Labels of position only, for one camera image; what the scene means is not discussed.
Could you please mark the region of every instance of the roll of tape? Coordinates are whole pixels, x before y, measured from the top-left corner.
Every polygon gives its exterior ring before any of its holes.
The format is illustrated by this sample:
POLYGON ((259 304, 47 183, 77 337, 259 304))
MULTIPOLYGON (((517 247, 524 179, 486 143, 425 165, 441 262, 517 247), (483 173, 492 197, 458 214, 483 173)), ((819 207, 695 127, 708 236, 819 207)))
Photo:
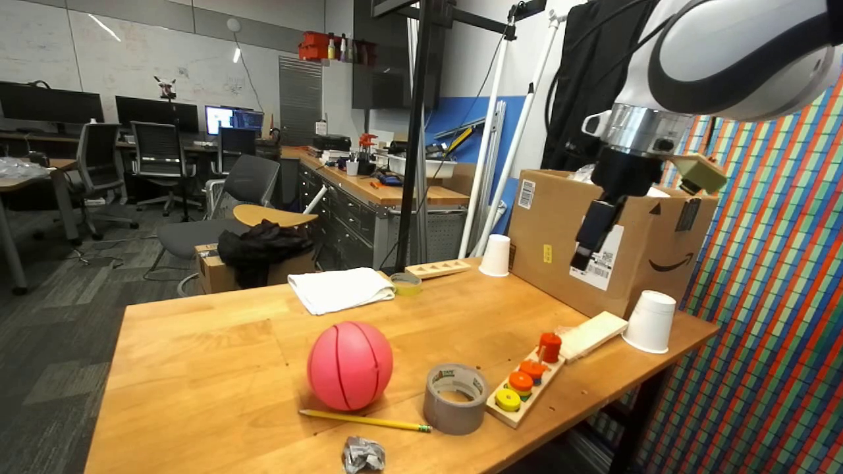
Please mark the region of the roll of tape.
POLYGON ((425 420, 445 435, 469 435, 483 423, 486 381, 458 362, 434 365, 426 377, 425 420))

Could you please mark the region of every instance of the basketball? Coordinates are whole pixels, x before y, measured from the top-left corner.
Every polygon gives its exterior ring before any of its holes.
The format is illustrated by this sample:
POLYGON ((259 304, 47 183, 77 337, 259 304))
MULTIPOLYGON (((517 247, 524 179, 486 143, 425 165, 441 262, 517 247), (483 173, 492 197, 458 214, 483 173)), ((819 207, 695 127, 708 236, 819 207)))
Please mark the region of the basketball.
POLYGON ((376 402, 394 377, 388 337, 363 322, 344 322, 318 335, 308 357, 312 390, 333 411, 376 402))

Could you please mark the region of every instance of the white cup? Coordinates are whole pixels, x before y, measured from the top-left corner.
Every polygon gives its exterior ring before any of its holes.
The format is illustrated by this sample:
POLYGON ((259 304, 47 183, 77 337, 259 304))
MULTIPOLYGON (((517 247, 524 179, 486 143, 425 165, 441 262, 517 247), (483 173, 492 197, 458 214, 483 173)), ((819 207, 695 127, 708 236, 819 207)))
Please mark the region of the white cup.
POLYGON ((486 247, 480 272, 498 279, 509 277, 509 247, 512 243, 506 235, 492 235, 486 247))
POLYGON ((628 344, 646 353, 668 353, 674 326, 674 310, 674 298, 657 290, 644 290, 631 316, 631 326, 624 335, 628 344))

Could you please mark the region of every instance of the patterned wall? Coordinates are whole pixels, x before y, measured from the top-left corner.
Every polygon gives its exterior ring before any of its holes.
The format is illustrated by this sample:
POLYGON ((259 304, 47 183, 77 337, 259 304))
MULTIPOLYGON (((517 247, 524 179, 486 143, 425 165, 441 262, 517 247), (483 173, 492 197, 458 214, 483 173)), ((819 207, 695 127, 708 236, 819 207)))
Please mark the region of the patterned wall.
POLYGON ((729 183, 686 307, 723 326, 677 365, 646 470, 834 470, 843 378, 843 78, 797 115, 723 121, 729 183))

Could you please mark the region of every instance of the office chair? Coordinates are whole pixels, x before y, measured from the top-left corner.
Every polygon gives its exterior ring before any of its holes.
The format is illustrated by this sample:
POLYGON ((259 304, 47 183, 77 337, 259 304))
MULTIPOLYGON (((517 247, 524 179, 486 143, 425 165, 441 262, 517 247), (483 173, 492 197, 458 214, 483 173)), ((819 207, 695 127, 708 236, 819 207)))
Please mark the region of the office chair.
POLYGON ((137 214, 127 204, 127 170, 116 153, 116 131, 116 124, 84 124, 77 144, 77 170, 70 173, 73 197, 81 204, 81 220, 96 240, 104 232, 96 225, 87 199, 104 199, 97 218, 137 228, 137 214))
POLYGON ((217 170, 226 173, 241 156, 257 156, 259 129, 220 129, 217 170))
MULTIPOLYGON (((179 220, 170 224, 159 232, 162 253, 150 272, 159 269, 163 253, 172 253, 178 257, 195 257, 195 245, 220 243, 222 232, 226 228, 225 211, 234 203, 257 203, 257 204, 271 204, 274 186, 280 179, 280 161, 259 158, 259 156, 241 156, 241 161, 229 169, 229 177, 222 183, 222 197, 214 199, 217 193, 209 193, 212 211, 207 220, 179 220)), ((179 295, 185 295, 185 283, 195 279, 197 274, 188 274, 179 281, 179 295)))
POLYGON ((135 121, 135 177, 163 186, 166 194, 154 199, 139 199, 137 204, 163 203, 163 215, 170 215, 175 199, 181 194, 185 220, 188 220, 188 164, 181 156, 179 129, 175 124, 135 121))

